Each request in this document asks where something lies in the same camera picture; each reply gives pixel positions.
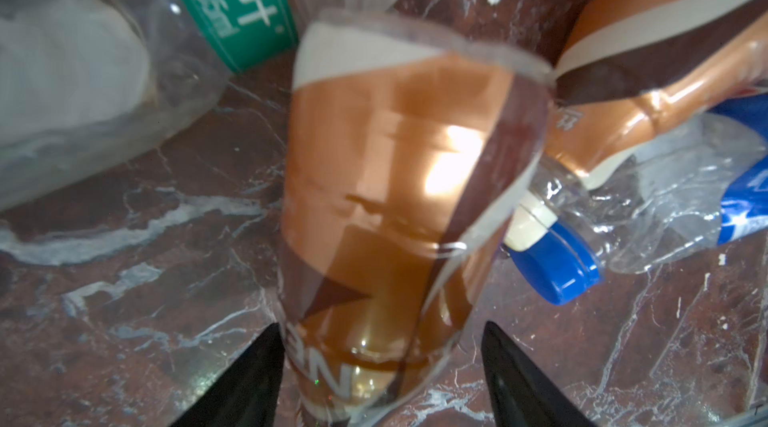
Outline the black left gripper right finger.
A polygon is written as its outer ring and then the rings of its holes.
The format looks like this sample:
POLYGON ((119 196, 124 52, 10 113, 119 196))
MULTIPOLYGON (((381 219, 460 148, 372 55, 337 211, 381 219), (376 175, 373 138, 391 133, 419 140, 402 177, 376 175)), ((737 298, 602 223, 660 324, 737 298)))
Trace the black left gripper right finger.
POLYGON ((484 326, 481 354, 497 426, 594 426, 494 322, 484 326))

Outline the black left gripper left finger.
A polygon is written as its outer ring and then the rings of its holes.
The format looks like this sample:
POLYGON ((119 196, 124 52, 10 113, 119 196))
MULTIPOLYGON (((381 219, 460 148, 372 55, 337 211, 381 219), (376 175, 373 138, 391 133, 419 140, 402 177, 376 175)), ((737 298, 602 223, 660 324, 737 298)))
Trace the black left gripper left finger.
POLYGON ((284 360, 279 325, 273 323, 171 426, 272 426, 284 360))

